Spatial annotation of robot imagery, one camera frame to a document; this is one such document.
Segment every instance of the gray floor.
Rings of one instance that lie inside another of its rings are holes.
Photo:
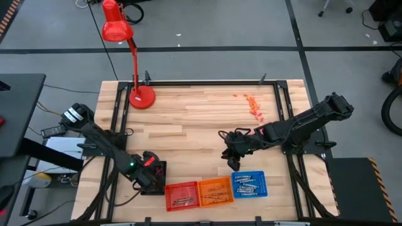
[[[0,49],[102,48],[89,9],[79,9],[74,2],[26,0]],[[304,46],[388,45],[377,31],[361,24],[361,12],[373,0],[355,0],[352,14],[345,14],[346,2],[332,1],[325,16],[319,18],[324,2],[291,0]],[[141,5],[145,18],[134,26],[134,39],[140,47],[296,46],[283,0],[152,0]],[[93,10],[101,27],[102,8],[93,6]],[[365,16],[367,24],[377,25],[368,13]],[[125,43],[106,46],[127,47]],[[130,79],[131,55],[111,53],[111,59],[119,79]],[[356,108],[348,121],[327,126],[329,138],[338,142],[334,156],[377,159],[396,214],[402,219],[402,176],[398,176],[402,170],[402,139],[390,133],[380,117],[381,104],[391,91],[380,76],[397,57],[389,51],[307,52],[307,60],[318,99],[336,91]],[[45,83],[75,90],[97,91],[102,80],[114,80],[105,53],[0,55],[0,68],[1,73],[45,73]],[[145,70],[153,79],[261,78],[264,73],[267,78],[305,78],[299,54],[291,51],[140,53],[141,76]],[[57,112],[75,102],[94,109],[96,101],[97,95],[47,87],[40,97],[42,104]],[[397,113],[401,108],[402,101],[397,100],[392,116],[400,126],[402,118]],[[57,116],[37,109],[30,126],[39,131],[58,122]],[[41,142],[41,137],[31,131],[26,137]],[[32,207],[43,214],[74,197],[74,189],[38,190]],[[19,197],[10,225],[26,222],[18,216],[21,202]],[[32,225],[66,222],[71,210],[70,203]]]

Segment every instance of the black clamp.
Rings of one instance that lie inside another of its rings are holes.
[[[150,80],[152,80],[152,79],[151,79],[151,77],[150,77],[148,71],[146,70],[146,71],[145,71],[145,85],[146,85],[146,86],[149,86],[149,81],[150,81]]]
[[[259,80],[258,85],[264,85],[264,80],[265,80],[266,73],[264,76]]]
[[[263,220],[260,216],[256,217],[256,226],[263,226]]]
[[[144,226],[151,226],[151,217],[146,217],[145,218]]]
[[[200,222],[200,226],[211,226],[211,222]]]

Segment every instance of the red desk lamp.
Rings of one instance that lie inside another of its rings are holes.
[[[105,0],[102,3],[106,23],[102,28],[102,37],[106,41],[127,41],[133,54],[134,88],[130,93],[130,104],[136,109],[147,109],[155,102],[155,92],[149,86],[138,85],[137,46],[133,40],[134,31],[126,21],[122,4],[115,0]]]

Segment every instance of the orange tray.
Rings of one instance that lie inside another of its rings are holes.
[[[231,178],[217,178],[198,182],[201,207],[230,204],[234,201]]]

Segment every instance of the plastic parts tray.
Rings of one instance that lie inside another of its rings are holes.
[[[234,201],[229,177],[198,182],[201,207],[225,205]]]
[[[236,176],[251,176],[251,179],[255,179],[256,181],[250,181],[247,182],[247,184],[258,186],[258,188],[256,188],[257,195],[242,196],[241,193],[238,193],[237,189],[242,185],[239,182],[235,182],[235,180],[237,180],[235,179]],[[256,198],[268,196],[264,171],[244,171],[232,173],[232,187],[234,198]]]
[[[200,206],[196,181],[166,185],[165,197],[166,210],[168,212],[197,208]],[[188,202],[184,201],[181,203],[175,203],[177,200],[184,200],[187,198],[192,198],[192,200]]]

